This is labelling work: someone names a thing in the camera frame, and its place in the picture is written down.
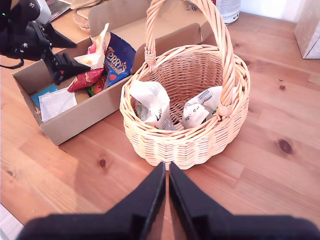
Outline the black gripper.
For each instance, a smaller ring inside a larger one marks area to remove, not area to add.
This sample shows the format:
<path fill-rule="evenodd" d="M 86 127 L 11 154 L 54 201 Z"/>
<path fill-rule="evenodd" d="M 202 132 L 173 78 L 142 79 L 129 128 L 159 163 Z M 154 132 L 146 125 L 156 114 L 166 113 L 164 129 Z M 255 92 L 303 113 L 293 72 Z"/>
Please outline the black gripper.
<path fill-rule="evenodd" d="M 30 22 L 23 34 L 13 35 L 11 43 L 11 58 L 43 60 L 56 85 L 91 69 L 71 60 L 67 53 L 53 54 L 52 48 L 76 48 L 77 44 L 55 30 L 50 22 L 44 25 Z"/>

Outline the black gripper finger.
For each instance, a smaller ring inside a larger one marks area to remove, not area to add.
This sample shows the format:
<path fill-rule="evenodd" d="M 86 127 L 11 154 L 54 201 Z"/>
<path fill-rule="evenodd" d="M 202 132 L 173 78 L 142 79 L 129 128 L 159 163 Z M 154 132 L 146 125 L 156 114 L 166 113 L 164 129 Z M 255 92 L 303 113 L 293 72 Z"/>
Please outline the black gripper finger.
<path fill-rule="evenodd" d="M 231 240 L 232 214 L 204 193 L 175 163 L 169 165 L 169 196 L 187 240 Z"/>
<path fill-rule="evenodd" d="M 146 240 L 166 193 L 163 162 L 138 187 L 105 213 L 107 240 Z"/>

